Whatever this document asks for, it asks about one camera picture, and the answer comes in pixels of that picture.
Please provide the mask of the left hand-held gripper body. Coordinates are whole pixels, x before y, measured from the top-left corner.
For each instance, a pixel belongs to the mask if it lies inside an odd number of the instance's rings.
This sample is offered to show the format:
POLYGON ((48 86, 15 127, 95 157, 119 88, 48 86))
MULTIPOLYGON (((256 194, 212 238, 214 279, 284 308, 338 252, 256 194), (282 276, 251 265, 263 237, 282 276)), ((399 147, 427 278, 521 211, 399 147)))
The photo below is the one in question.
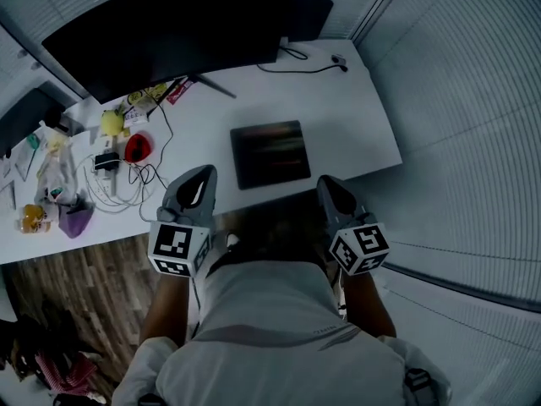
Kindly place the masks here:
POLYGON ((212 248, 217 171, 188 170, 171 182, 150 224, 148 258, 156 271, 195 277, 212 248))

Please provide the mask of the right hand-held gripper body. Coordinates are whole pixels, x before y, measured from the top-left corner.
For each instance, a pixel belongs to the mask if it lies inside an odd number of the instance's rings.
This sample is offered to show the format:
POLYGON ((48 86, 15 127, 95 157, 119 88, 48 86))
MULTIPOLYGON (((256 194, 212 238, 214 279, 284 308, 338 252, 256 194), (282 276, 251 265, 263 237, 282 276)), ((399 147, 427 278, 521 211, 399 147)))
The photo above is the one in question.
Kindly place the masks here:
POLYGON ((328 251, 349 276, 378 268, 390 252, 385 225, 347 181, 322 175, 316 186, 325 213, 328 251))

